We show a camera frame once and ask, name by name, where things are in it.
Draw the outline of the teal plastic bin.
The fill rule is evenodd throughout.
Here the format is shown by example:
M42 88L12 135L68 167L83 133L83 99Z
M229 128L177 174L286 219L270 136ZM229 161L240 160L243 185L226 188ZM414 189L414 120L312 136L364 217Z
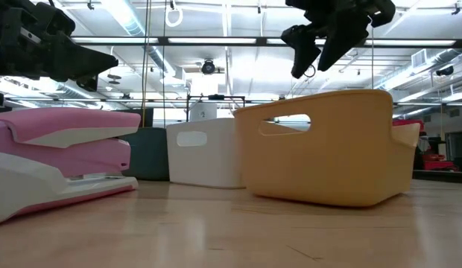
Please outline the teal plastic bin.
M168 181L168 147L164 128L139 128L136 133L123 135L131 148L130 164L123 170L124 176L133 176L138 180Z

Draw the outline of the pink and white stapler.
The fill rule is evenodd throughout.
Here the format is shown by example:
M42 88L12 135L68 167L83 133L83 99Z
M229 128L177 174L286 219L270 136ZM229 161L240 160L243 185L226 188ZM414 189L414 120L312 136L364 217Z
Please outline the pink and white stapler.
M137 189L130 145L140 115L81 108L0 113L0 223Z

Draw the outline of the silver ventilation duct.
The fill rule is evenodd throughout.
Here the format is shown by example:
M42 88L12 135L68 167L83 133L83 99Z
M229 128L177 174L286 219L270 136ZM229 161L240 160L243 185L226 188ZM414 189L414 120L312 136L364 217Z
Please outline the silver ventilation duct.
M148 38L149 24L147 22L142 23L130 0L100 0L100 2L102 7L110 13L130 36ZM183 70L170 64L156 46L146 40L142 42L142 48L144 59L151 60L163 75L160 80L161 83L166 86L186 85Z

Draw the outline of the red storage box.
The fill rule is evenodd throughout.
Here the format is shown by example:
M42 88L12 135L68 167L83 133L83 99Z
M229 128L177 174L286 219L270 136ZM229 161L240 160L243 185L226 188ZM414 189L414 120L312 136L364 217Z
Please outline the red storage box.
M459 167L454 162L446 160L444 155L435 153L423 154L423 168L424 170L459 171Z

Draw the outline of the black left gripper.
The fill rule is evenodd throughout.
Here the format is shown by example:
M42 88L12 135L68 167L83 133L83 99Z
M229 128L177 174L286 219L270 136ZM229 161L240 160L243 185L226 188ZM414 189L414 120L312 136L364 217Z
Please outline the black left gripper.
M98 90L98 75L118 60L74 43L75 23L52 0L0 0L0 76L76 80L88 92Z

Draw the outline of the white plastic bin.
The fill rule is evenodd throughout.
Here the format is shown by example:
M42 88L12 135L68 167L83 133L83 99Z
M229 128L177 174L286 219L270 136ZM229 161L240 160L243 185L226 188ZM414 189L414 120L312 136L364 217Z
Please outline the white plastic bin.
M244 187L232 118L166 127L170 181L209 188Z

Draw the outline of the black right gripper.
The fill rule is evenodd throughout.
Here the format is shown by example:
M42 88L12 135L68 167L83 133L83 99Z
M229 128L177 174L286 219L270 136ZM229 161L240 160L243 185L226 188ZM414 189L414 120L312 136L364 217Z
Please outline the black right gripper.
M367 38L367 26L386 25L393 20L396 6L391 0L285 0L289 7L304 10L310 22L328 26L326 42L321 50L310 25L293 25L284 30L281 40L294 49L291 75L301 78L320 55L317 69L327 71L346 52Z

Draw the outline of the yellow plastic bin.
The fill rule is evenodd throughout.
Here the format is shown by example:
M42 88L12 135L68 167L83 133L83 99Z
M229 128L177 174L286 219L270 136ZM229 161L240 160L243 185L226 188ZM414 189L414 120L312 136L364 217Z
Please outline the yellow plastic bin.
M420 125L394 125L391 95L359 89L238 109L235 131L253 194L366 207L410 188Z

